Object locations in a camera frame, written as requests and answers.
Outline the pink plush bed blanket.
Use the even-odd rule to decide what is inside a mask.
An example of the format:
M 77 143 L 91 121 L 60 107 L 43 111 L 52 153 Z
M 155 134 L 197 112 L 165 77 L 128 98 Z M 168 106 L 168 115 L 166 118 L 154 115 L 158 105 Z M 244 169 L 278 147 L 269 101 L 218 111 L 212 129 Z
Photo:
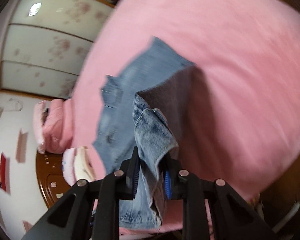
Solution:
M 300 154 L 300 13 L 279 0 L 120 0 L 72 94 L 72 146 L 88 147 L 98 178 L 101 89 L 154 37 L 197 65 L 183 168 L 253 199 Z

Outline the cream folded garment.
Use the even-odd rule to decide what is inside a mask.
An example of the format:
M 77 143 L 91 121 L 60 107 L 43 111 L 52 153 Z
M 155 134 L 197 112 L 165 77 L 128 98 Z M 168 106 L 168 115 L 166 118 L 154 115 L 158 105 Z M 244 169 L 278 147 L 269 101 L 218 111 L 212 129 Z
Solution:
M 95 181 L 95 172 L 87 155 L 87 148 L 81 146 L 76 148 L 74 158 L 74 174 L 76 180 L 85 179 L 88 182 Z

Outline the wooden headboard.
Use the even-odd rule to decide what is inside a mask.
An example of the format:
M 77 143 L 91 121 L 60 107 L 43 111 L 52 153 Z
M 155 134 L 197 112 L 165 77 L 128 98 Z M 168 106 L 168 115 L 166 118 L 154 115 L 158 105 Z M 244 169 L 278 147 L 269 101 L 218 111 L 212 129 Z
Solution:
M 51 208 L 70 185 L 65 181 L 62 172 L 62 154 L 36 154 L 36 175 L 38 186 L 47 208 Z

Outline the pink pillow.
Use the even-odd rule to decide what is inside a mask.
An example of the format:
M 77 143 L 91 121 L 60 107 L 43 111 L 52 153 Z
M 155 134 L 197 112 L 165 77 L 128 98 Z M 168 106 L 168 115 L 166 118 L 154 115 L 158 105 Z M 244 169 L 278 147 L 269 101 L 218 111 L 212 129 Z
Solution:
M 70 148 L 74 135 L 72 107 L 71 99 L 54 99 L 48 106 L 41 101 L 34 106 L 33 131 L 40 154 L 61 154 Z

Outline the white folded garment blue print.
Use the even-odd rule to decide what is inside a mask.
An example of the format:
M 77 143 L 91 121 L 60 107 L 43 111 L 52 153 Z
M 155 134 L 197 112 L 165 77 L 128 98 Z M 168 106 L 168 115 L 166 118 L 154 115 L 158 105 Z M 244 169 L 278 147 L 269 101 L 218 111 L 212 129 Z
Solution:
M 76 156 L 76 149 L 70 148 L 65 150 L 62 157 L 62 173 L 63 178 L 68 185 L 73 186 L 77 181 L 74 172 L 74 159 Z

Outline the floral sliding wardrobe doors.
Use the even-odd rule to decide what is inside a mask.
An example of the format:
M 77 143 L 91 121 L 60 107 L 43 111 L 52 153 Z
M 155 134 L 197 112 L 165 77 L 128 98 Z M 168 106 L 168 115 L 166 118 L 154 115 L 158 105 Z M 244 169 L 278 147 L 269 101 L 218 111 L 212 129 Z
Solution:
M 4 38 L 0 87 L 69 98 L 112 10 L 103 0 L 19 0 Z

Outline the blue denim jacket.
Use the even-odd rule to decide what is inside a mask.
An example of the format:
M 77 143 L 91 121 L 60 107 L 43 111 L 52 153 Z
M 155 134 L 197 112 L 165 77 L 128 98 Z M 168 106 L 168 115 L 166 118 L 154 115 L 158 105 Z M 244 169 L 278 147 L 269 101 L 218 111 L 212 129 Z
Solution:
M 123 200 L 119 225 L 158 229 L 166 210 L 162 158 L 177 159 L 194 63 L 154 38 L 150 47 L 101 89 L 103 111 L 94 148 L 107 173 L 138 149 L 141 170 L 134 200 Z

